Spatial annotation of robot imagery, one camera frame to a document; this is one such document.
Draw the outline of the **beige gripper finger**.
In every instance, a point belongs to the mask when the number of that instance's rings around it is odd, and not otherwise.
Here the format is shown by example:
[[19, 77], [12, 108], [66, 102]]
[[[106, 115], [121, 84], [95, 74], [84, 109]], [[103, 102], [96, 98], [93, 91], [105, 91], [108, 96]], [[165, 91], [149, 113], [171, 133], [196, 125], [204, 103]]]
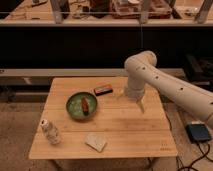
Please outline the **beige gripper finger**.
[[137, 105], [139, 106], [141, 112], [144, 113], [145, 112], [145, 108], [144, 108], [144, 105], [143, 105], [143, 99], [142, 98], [137, 100]]

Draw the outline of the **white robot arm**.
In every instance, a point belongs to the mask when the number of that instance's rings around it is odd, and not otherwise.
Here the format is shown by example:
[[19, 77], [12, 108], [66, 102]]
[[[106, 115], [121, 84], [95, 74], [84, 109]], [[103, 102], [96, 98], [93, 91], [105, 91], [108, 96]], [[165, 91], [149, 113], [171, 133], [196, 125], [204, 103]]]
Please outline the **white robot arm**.
[[156, 64], [157, 57], [152, 51], [128, 57], [124, 62], [128, 74], [125, 95], [142, 99], [148, 83], [213, 129], [213, 93], [160, 71]]

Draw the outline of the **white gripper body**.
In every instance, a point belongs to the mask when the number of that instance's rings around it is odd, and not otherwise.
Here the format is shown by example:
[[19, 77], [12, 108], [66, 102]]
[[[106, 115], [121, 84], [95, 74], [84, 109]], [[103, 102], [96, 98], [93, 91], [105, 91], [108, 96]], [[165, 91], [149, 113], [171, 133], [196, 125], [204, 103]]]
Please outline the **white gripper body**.
[[144, 96], [144, 90], [140, 89], [140, 90], [135, 90], [132, 89], [128, 86], [124, 87], [124, 94], [126, 96], [128, 96], [129, 98], [135, 99], [135, 100], [139, 100]]

